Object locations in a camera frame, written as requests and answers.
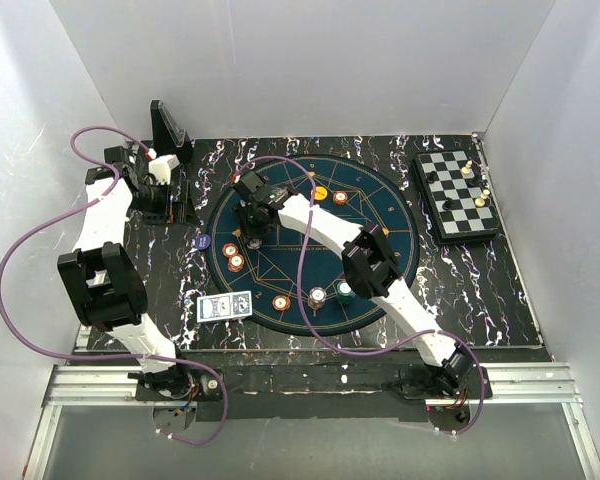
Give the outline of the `white-blue poker chip stack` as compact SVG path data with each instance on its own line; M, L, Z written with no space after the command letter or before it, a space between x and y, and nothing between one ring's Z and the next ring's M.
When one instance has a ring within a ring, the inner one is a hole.
M322 287L313 287L308 295L308 305L313 310L321 309L326 303L327 292Z

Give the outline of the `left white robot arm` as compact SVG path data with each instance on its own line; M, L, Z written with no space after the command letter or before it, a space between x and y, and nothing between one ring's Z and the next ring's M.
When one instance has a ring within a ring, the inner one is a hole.
M173 182L180 160L174 153L144 158L122 146L104 151L105 164L85 178L95 206L87 209L72 250L57 268L80 322L107 334L137 355L134 379L173 400L192 390L193 377L179 364L179 349L148 314L144 283L123 246L129 210L151 221L192 220L186 186Z

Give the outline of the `orange poker chip stack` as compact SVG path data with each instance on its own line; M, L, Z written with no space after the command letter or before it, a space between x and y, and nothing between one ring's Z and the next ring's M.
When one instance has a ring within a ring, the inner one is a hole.
M272 306L276 311L285 311L290 308L291 300L285 295L277 295L272 301Z

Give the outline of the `purple small blind button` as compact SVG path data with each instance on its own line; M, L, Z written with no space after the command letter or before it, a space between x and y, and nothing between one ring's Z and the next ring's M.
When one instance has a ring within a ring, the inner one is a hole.
M194 248L198 251L204 251L210 247L211 243L212 239L209 234L200 234L194 240Z

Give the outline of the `orange big blind button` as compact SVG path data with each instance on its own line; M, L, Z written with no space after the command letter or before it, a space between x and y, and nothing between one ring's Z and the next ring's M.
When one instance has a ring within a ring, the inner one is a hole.
M314 195L314 199L316 201L322 201L322 200L325 200L328 197L329 192L328 192L328 190L325 187L323 187L323 186L317 186L313 190L313 195Z

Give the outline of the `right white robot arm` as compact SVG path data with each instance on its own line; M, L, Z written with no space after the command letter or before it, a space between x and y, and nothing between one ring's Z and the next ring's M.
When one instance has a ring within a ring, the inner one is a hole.
M346 221L322 209L313 196L273 187L247 167L236 175L233 188L241 198L238 212L244 233L261 235L279 224L304 235L296 274L298 295L303 293L306 247L313 239L341 259L353 293L379 306L415 342L440 395L451 398L466 389L477 361L461 341L439 330L435 318L412 294L379 225Z

